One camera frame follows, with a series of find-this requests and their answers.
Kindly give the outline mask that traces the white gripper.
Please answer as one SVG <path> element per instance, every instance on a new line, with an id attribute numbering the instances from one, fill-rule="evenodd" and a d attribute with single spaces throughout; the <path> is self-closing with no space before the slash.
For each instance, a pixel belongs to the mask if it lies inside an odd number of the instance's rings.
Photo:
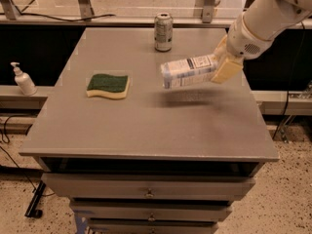
<path id="1" fill-rule="evenodd" d="M 254 36 L 246 27 L 244 14 L 241 14 L 214 49 L 214 60 L 219 63 L 211 81 L 218 84 L 227 81 L 243 69 L 243 59 L 257 59 L 272 43 L 272 40 L 261 40 Z M 227 57 L 227 52 L 236 58 Z"/>

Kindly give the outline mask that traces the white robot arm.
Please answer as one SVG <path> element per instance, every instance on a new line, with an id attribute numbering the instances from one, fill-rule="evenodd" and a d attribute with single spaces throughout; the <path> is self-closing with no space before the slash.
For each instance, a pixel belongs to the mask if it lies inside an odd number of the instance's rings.
<path id="1" fill-rule="evenodd" d="M 278 35 L 311 13 L 312 0 L 254 0 L 215 48 L 211 81 L 220 84 L 236 75 L 245 59 L 261 56 Z"/>

